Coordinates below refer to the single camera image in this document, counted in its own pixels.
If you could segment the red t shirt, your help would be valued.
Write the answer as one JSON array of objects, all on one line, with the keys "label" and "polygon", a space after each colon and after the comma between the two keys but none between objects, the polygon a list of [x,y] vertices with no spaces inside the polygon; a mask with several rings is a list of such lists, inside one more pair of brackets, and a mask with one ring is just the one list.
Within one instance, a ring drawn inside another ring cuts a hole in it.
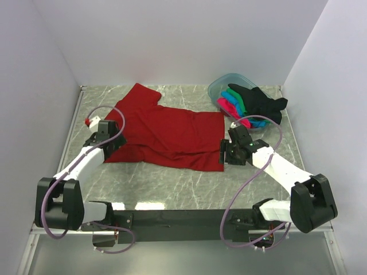
[{"label": "red t shirt", "polygon": [[224,116],[159,105],[161,94],[136,83],[107,120],[123,126],[127,143],[106,161],[146,162],[172,168],[222,172],[220,141]]}]

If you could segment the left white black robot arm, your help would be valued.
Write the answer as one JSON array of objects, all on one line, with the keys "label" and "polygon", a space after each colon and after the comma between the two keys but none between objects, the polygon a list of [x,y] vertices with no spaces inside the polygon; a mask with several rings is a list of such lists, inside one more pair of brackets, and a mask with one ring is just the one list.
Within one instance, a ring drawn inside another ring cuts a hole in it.
[{"label": "left white black robot arm", "polygon": [[77,230],[94,222],[101,230],[113,227],[115,217],[108,202],[84,202],[81,187],[115,151],[126,144],[117,122],[101,120],[80,153],[58,174],[37,184],[34,223],[49,229]]}]

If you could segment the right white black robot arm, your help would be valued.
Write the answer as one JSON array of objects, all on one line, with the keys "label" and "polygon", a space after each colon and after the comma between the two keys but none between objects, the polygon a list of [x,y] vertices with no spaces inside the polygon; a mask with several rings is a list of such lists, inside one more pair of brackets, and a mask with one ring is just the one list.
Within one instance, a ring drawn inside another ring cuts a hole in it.
[{"label": "right white black robot arm", "polygon": [[228,130],[229,139],[221,140],[220,162],[250,164],[269,175],[290,195],[290,200],[267,198],[252,207],[252,223],[263,229],[272,221],[293,223],[309,233],[336,218],[337,206],[329,180],[322,174],[304,171],[261,139],[253,140],[243,125]]}]

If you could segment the pink t shirt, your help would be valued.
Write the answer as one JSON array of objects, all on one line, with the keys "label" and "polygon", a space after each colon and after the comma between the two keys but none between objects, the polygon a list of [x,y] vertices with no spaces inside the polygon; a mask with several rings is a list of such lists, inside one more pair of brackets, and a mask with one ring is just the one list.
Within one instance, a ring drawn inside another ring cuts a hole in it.
[{"label": "pink t shirt", "polygon": [[[235,121],[240,120],[241,116],[237,113],[236,107],[230,103],[227,99],[221,97],[217,100],[217,104],[219,105],[220,109],[226,113],[229,117],[233,118]],[[246,128],[251,128],[251,123],[248,119],[240,120],[240,123],[246,126]]]}]

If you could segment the clear plastic bin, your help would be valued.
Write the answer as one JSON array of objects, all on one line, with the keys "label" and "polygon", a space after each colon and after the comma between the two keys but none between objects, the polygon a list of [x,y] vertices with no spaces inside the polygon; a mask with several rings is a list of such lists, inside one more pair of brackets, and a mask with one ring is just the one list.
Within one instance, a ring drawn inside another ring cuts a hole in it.
[{"label": "clear plastic bin", "polygon": [[214,106],[217,107],[217,109],[221,113],[223,113],[224,116],[227,117],[231,122],[235,122],[235,120],[229,117],[226,113],[224,113],[217,104],[217,99],[221,97],[220,93],[229,88],[228,84],[237,84],[242,87],[246,87],[248,89],[252,89],[256,87],[256,85],[246,77],[237,73],[226,74],[225,76],[218,78],[216,81],[214,81],[209,85],[208,96],[211,99]]}]

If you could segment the black t shirt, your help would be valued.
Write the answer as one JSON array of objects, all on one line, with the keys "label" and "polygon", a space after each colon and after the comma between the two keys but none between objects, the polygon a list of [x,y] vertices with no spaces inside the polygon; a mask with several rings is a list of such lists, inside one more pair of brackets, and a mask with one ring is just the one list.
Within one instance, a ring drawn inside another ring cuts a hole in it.
[{"label": "black t shirt", "polygon": [[228,86],[241,96],[247,114],[264,116],[277,124],[281,123],[281,111],[286,108],[287,99],[284,97],[276,100],[270,98],[259,87],[248,89],[237,84],[229,84]]}]

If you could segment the green t shirt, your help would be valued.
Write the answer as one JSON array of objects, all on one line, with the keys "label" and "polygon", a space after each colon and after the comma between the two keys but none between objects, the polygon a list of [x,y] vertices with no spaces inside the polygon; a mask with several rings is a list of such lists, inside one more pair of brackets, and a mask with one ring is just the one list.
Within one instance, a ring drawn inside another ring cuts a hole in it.
[{"label": "green t shirt", "polygon": [[221,92],[221,97],[217,99],[220,108],[232,117],[260,115],[277,121],[282,113],[271,105],[274,102],[275,100],[269,98],[258,87],[244,88],[238,92],[227,88]]}]

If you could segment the blue t shirt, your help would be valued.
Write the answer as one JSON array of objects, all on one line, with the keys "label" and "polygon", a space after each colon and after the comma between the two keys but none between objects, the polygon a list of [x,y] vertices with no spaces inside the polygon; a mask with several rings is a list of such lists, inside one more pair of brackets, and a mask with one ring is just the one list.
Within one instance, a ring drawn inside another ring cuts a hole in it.
[{"label": "blue t shirt", "polygon": [[[220,95],[221,97],[227,99],[230,103],[232,103],[236,107],[237,113],[239,114],[239,116],[245,117],[249,115],[244,105],[242,97],[237,92],[228,88],[227,90],[222,91]],[[252,129],[263,128],[269,124],[269,121],[261,120],[257,118],[249,118],[248,120],[251,123]]]}]

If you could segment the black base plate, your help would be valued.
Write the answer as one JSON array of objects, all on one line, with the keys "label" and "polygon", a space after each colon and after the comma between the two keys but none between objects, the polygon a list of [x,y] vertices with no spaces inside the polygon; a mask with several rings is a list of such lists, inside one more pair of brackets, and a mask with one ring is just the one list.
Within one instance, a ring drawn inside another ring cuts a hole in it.
[{"label": "black base plate", "polygon": [[[109,231],[106,226],[131,230],[138,242],[211,241],[220,239],[224,210],[115,210],[103,221],[81,226],[82,231]],[[231,209],[225,219],[223,234],[232,242],[258,238],[251,230],[266,232],[281,226],[279,221],[256,218],[251,209]]]}]

